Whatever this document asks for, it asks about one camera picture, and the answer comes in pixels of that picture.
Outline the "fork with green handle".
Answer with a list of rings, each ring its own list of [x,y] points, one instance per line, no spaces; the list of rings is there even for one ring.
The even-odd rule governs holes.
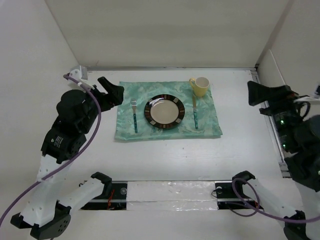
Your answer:
[[[135,98],[131,99],[131,108],[133,111],[134,132],[138,133],[137,115],[136,115],[137,102]]]

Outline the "dark rimmed dinner plate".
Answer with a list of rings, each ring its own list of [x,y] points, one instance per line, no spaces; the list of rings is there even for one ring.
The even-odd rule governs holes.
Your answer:
[[[185,106],[176,96],[159,94],[150,98],[144,107],[144,117],[153,127],[170,130],[176,128],[185,117]]]

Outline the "green patterned cloth placemat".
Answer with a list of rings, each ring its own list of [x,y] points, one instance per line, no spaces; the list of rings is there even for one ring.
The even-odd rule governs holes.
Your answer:
[[[193,90],[187,81],[125,82],[123,102],[117,107],[115,140],[118,142],[170,140],[170,139],[203,139],[219,138],[223,132],[219,125],[212,92],[207,90],[205,96],[196,97],[198,129],[195,128],[193,113]],[[172,129],[160,129],[151,126],[145,116],[144,108],[154,96],[169,94],[180,99],[185,107],[182,122]],[[136,100],[136,119],[138,133],[135,133],[131,99]]]

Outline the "yellow mug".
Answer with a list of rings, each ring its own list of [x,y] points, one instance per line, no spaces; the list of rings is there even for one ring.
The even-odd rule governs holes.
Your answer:
[[[189,84],[197,97],[204,97],[210,86],[210,81],[205,77],[190,78]]]

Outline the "knife with green handle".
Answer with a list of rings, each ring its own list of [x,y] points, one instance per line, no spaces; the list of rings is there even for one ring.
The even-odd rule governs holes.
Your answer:
[[[192,104],[193,104],[193,117],[194,117],[194,125],[195,129],[198,130],[198,116],[197,116],[197,103],[196,103],[196,96],[192,95]]]

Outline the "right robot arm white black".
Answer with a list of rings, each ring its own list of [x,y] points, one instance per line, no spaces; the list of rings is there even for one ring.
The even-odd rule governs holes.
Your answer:
[[[231,191],[246,208],[277,220],[288,240],[318,240],[320,238],[320,117],[306,118],[311,104],[320,100],[291,90],[288,85],[267,87],[254,81],[247,83],[248,103],[260,108],[262,115],[273,118],[282,149],[290,153],[284,159],[291,179],[299,190],[303,210],[286,205],[261,185],[250,172],[243,171],[232,178]]]

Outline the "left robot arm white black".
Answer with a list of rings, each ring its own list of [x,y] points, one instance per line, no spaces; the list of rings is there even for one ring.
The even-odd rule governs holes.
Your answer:
[[[112,179],[96,172],[79,188],[63,198],[59,192],[71,164],[91,144],[86,134],[98,132],[102,113],[119,106],[124,100],[124,87],[106,78],[95,85],[78,83],[78,89],[65,92],[56,106],[58,116],[46,134],[41,147],[41,160],[36,182],[27,189],[31,193],[24,210],[10,222],[19,229],[30,229],[37,240],[52,240],[62,235],[72,215],[96,197],[113,195]]]

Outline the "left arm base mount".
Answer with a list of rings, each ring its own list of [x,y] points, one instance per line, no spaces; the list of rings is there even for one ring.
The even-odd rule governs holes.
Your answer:
[[[86,203],[81,210],[118,211],[127,209],[127,181],[114,181],[108,196],[98,196]]]

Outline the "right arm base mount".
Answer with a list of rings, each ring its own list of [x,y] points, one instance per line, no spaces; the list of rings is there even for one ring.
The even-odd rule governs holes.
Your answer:
[[[248,205],[257,208],[258,203],[244,194],[242,189],[243,185],[247,186],[243,182],[237,181],[235,183],[238,194],[244,198]],[[248,210],[246,205],[234,193],[231,180],[214,181],[214,189],[211,192],[211,196],[217,200],[219,210]]]

